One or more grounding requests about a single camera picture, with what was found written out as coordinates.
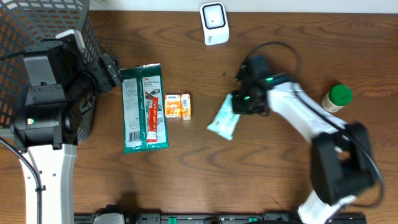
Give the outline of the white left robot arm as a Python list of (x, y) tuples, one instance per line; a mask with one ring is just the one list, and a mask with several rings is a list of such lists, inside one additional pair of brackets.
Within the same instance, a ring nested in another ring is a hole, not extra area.
[(88, 104), (123, 82), (108, 54), (86, 62), (81, 32), (66, 30), (23, 53), (30, 84), (11, 123), (25, 179), (27, 223), (73, 223), (73, 168)]

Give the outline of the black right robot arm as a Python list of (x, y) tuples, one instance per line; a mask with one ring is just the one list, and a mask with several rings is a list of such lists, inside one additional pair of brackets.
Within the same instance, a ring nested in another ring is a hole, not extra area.
[(361, 123), (348, 124), (313, 101), (286, 73), (273, 72), (263, 55), (246, 57), (232, 91), (236, 114), (273, 111), (286, 119), (309, 143), (312, 192), (299, 206), (301, 223), (326, 223), (379, 177)]

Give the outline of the teal white wipes pack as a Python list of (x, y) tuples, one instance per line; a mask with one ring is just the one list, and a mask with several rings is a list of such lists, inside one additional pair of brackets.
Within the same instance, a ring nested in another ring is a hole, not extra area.
[(213, 122), (207, 126), (207, 130), (229, 141), (233, 139), (234, 130), (241, 116), (233, 112), (232, 98), (232, 94), (226, 96)]

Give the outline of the red snack bar wrapper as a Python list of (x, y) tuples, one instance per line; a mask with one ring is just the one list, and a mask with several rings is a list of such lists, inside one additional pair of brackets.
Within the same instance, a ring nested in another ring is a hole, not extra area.
[(149, 98), (147, 142), (157, 142), (158, 98)]

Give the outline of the orange tissue pack enjoy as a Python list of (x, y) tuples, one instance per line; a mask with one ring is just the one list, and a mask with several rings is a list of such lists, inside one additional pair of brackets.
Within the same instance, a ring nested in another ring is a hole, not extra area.
[(166, 95), (165, 96), (165, 117), (166, 118), (180, 118), (182, 110), (181, 95)]

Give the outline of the green white gloves package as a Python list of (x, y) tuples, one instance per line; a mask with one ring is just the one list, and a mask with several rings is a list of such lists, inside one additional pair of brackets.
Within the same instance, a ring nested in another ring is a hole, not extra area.
[[(168, 148), (160, 64), (122, 69), (121, 75), (123, 76), (124, 152), (129, 154)], [(147, 142), (149, 98), (158, 98), (157, 142)]]

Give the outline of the orange tissue pack cheeks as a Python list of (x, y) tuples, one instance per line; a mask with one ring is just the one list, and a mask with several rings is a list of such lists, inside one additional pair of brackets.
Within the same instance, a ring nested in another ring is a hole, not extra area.
[(190, 95), (188, 93), (181, 95), (182, 110), (181, 115), (184, 121), (191, 120), (192, 118), (192, 107)]

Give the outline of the green lidded jar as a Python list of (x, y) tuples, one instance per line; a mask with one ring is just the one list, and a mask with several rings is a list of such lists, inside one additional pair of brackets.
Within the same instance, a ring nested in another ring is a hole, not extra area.
[(353, 92), (346, 85), (335, 85), (321, 100), (324, 110), (335, 113), (349, 104), (353, 99)]

